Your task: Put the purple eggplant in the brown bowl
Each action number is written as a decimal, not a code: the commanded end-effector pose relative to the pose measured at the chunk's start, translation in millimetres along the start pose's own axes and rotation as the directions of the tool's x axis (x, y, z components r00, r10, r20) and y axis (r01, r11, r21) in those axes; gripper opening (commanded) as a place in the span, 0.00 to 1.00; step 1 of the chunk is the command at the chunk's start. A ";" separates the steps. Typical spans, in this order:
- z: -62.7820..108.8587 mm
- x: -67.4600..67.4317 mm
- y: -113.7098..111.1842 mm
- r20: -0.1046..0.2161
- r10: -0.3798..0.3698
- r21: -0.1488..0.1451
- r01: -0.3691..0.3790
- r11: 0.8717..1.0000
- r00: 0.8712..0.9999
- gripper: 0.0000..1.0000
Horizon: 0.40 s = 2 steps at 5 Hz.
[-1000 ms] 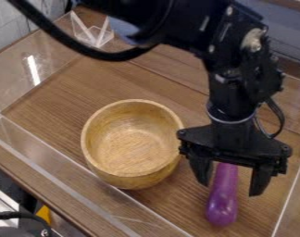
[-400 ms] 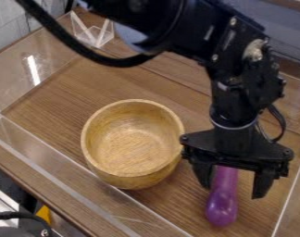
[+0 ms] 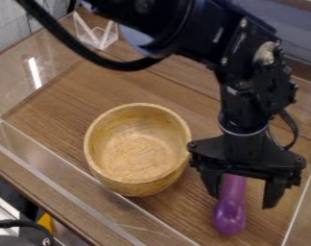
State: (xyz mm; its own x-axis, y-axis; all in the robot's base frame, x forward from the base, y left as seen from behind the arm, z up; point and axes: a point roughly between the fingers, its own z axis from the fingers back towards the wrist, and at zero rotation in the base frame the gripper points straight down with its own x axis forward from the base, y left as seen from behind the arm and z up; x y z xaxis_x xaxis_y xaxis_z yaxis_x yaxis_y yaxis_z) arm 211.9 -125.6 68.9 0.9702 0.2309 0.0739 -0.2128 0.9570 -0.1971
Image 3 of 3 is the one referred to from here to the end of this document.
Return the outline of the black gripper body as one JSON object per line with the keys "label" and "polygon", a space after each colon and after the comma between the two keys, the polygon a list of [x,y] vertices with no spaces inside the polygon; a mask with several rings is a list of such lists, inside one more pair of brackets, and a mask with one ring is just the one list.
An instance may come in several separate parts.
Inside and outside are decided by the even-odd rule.
{"label": "black gripper body", "polygon": [[260,180],[283,177],[288,186],[300,186],[306,158],[283,150],[266,134],[238,136],[223,134],[188,143],[191,166],[202,165],[224,169],[234,174]]}

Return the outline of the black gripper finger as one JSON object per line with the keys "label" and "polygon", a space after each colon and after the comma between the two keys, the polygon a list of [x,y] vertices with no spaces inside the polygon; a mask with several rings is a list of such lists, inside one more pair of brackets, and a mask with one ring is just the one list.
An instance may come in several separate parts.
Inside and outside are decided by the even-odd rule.
{"label": "black gripper finger", "polygon": [[263,209],[274,209],[278,206],[288,188],[288,180],[283,177],[275,177],[266,181],[262,203]]}
{"label": "black gripper finger", "polygon": [[215,166],[202,165],[199,167],[199,173],[210,195],[219,199],[224,169]]}

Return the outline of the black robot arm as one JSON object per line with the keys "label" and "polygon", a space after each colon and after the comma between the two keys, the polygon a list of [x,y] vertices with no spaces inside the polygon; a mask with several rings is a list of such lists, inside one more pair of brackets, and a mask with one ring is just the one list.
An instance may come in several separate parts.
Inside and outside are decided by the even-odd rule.
{"label": "black robot arm", "polygon": [[275,29],[231,0],[83,0],[117,21],[147,56],[180,55],[214,71],[222,94],[222,135],[188,144],[190,164],[218,197],[232,175],[266,182],[263,207],[278,206],[299,185],[307,162],[270,130],[275,117],[294,119],[298,84]]}

